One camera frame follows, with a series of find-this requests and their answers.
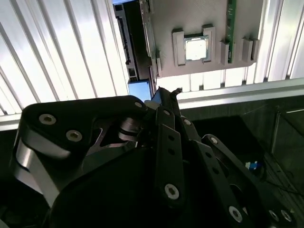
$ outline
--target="wire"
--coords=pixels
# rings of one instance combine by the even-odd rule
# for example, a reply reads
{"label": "wire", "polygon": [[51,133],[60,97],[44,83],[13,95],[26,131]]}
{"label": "wire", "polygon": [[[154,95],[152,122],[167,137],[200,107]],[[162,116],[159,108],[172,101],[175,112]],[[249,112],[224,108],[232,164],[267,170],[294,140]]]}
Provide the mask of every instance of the wire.
{"label": "wire", "polygon": [[295,195],[299,195],[299,196],[304,197],[304,194],[301,194],[301,193],[299,193],[299,192],[297,192],[297,191],[289,190],[289,189],[283,187],[282,185],[272,183],[272,182],[270,182],[270,181],[268,181],[268,180],[265,180],[265,182],[268,183],[268,184],[271,184],[272,186],[275,186],[275,187],[277,187],[277,188],[279,188],[279,189],[281,189],[281,190],[283,190],[283,191],[285,191],[285,192],[292,193],[292,194],[295,194]]}

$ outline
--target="blue object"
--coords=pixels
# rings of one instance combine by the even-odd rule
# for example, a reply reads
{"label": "blue object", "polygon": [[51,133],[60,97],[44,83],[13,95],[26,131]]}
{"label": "blue object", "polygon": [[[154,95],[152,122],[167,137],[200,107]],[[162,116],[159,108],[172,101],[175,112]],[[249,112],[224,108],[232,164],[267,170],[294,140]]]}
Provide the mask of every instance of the blue object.
{"label": "blue object", "polygon": [[125,2],[134,1],[134,0],[112,0],[114,5],[123,4]]}
{"label": "blue object", "polygon": [[260,163],[251,163],[250,166],[249,166],[249,169],[250,170],[254,170],[254,169],[257,169],[261,166]]}
{"label": "blue object", "polygon": [[136,96],[143,102],[146,100],[151,100],[149,81],[139,81],[129,83],[130,95]]}

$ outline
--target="countersunk screw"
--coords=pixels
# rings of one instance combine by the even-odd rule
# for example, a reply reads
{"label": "countersunk screw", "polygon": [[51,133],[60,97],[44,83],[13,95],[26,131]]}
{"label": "countersunk screw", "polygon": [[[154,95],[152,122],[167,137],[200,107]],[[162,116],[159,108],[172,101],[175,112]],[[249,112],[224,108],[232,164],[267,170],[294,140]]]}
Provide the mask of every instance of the countersunk screw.
{"label": "countersunk screw", "polygon": [[56,118],[51,114],[42,114],[39,116],[39,121],[45,125],[53,125],[56,123]]}
{"label": "countersunk screw", "polygon": [[73,142],[79,142],[82,140],[82,134],[76,130],[70,130],[66,133],[67,139]]}
{"label": "countersunk screw", "polygon": [[166,184],[165,192],[171,200],[177,200],[180,196],[178,189],[173,184]]}

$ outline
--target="screw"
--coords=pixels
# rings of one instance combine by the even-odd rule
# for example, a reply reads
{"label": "screw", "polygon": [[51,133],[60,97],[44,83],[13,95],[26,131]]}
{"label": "screw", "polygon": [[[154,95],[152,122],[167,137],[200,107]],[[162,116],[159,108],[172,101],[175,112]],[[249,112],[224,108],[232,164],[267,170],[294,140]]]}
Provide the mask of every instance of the screw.
{"label": "screw", "polygon": [[82,134],[76,130],[70,130],[66,133],[66,137],[69,141],[79,142],[82,140]]}
{"label": "screw", "polygon": [[39,121],[45,125],[53,125],[56,123],[56,118],[51,114],[42,114],[39,116]]}
{"label": "screw", "polygon": [[187,119],[184,119],[184,122],[186,123],[186,125],[189,125],[189,126],[191,125],[191,122]]}
{"label": "screw", "polygon": [[211,137],[210,140],[211,140],[214,144],[218,144],[218,141],[217,141],[215,138]]}
{"label": "screw", "polygon": [[170,113],[167,110],[163,111],[166,115],[170,115]]}
{"label": "screw", "polygon": [[292,221],[290,215],[289,215],[286,211],[281,210],[281,213],[282,213],[283,217],[284,217],[288,222],[291,222],[291,221]]}
{"label": "screw", "polygon": [[269,214],[275,221],[279,221],[279,217],[272,210],[269,210]]}
{"label": "screw", "polygon": [[135,102],[135,105],[136,105],[137,107],[139,107],[139,108],[142,108],[142,107],[143,107],[142,104],[139,103],[139,102]]}
{"label": "screw", "polygon": [[177,200],[180,196],[178,189],[173,184],[166,184],[165,192],[171,200]]}
{"label": "screw", "polygon": [[230,206],[229,213],[232,216],[232,218],[234,218],[234,220],[237,221],[238,223],[241,223],[243,221],[242,214],[235,207]]}

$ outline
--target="green circuit board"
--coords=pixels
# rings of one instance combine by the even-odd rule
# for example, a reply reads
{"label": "green circuit board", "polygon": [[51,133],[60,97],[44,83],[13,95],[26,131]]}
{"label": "green circuit board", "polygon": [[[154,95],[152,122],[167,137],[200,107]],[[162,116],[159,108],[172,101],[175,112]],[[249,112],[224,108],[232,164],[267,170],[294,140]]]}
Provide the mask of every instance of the green circuit board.
{"label": "green circuit board", "polygon": [[237,0],[228,0],[227,3],[227,21],[226,21],[226,43],[229,44],[228,49],[228,63],[232,63],[233,51],[233,36],[234,36],[234,23],[236,18]]}

